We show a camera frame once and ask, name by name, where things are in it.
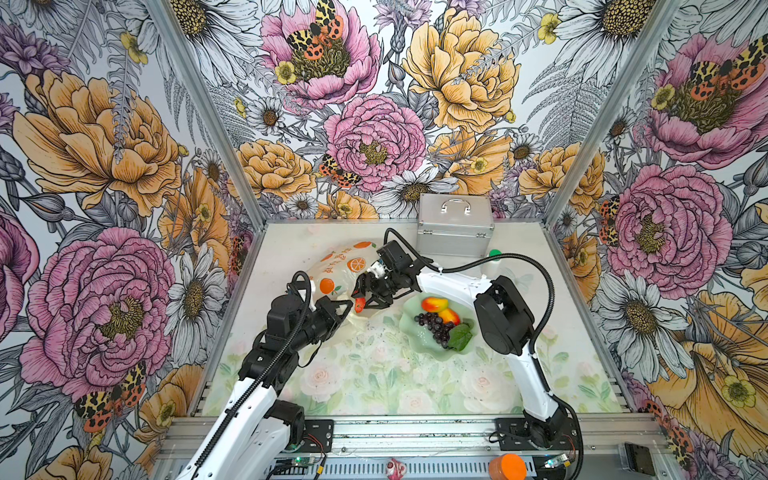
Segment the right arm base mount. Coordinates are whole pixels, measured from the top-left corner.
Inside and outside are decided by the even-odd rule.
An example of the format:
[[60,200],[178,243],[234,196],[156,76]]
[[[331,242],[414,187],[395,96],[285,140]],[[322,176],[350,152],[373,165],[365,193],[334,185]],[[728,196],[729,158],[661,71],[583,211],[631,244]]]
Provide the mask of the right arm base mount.
[[575,451],[581,437],[572,419],[547,423],[524,417],[500,417],[488,435],[502,451]]

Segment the cream translucent plastic bag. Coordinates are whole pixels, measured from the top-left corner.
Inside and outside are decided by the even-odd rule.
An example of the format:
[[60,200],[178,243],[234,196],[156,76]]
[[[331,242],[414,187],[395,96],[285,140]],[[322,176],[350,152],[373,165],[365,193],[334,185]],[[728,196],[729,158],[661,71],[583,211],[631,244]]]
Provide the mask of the cream translucent plastic bag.
[[377,243],[355,240],[334,247],[312,265],[307,273],[313,282],[313,300],[352,300],[357,278],[379,259]]

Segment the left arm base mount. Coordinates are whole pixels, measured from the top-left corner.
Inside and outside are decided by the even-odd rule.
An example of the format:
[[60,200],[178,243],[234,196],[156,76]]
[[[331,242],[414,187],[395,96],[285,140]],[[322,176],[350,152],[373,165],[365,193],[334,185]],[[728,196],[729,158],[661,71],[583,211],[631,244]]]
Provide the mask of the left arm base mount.
[[334,430],[335,421],[332,419],[307,419],[296,452],[329,454],[332,451]]

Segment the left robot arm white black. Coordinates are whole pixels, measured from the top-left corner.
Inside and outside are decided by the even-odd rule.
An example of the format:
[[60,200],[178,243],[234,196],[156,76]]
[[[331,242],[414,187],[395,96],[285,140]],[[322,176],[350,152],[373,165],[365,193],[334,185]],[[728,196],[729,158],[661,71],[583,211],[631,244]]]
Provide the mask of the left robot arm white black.
[[278,398],[299,365],[299,352],[332,337],[354,309],[352,300],[301,293],[272,301],[225,408],[180,479],[264,479],[275,458],[302,441],[304,408]]

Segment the light green wavy plate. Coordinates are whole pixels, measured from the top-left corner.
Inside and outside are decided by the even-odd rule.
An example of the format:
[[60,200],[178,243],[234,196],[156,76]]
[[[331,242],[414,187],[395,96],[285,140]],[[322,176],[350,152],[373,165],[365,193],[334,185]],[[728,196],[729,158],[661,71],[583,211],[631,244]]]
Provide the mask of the light green wavy plate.
[[477,324],[475,313],[472,309],[467,308],[465,305],[450,301],[450,306],[460,317],[461,320],[469,321],[472,325],[474,338],[470,341],[469,345],[460,352],[446,351],[437,346],[428,332],[425,332],[418,324],[414,322],[414,317],[420,313],[426,313],[421,308],[421,302],[427,297],[440,297],[432,294],[420,293],[409,298],[402,307],[402,316],[398,322],[400,331],[406,336],[408,344],[412,350],[420,354],[428,354],[438,361],[446,361],[449,358],[466,355],[471,351],[472,347],[475,347],[480,340],[480,330]]

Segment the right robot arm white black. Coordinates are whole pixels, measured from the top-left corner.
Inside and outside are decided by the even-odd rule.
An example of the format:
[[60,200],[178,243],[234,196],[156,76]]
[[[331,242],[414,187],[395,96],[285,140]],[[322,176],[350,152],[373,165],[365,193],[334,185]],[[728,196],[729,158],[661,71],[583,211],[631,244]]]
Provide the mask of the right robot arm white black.
[[[501,253],[444,268],[421,256],[405,241],[390,241],[378,249],[377,254],[379,259],[358,275],[352,297],[364,299],[367,309],[385,309],[402,294],[422,292],[472,308],[482,339],[493,351],[506,357],[521,394],[525,424],[517,437],[537,449],[551,447],[569,416],[563,402],[549,387],[536,354],[536,341],[555,304],[555,287],[546,268],[519,253]],[[543,276],[548,300],[538,322],[510,278],[500,275],[489,279],[465,273],[500,260],[524,262]]]

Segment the yellow red mango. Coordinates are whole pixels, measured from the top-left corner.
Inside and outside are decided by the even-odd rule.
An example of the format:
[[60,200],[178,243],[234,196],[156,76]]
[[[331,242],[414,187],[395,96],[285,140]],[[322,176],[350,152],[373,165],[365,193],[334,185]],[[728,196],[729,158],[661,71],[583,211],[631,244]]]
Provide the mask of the yellow red mango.
[[421,308],[427,313],[440,313],[450,306],[450,301],[444,298],[427,297],[421,302]]
[[461,317],[451,308],[441,310],[438,313],[438,317],[446,325],[452,324],[454,326],[458,326],[461,323]]

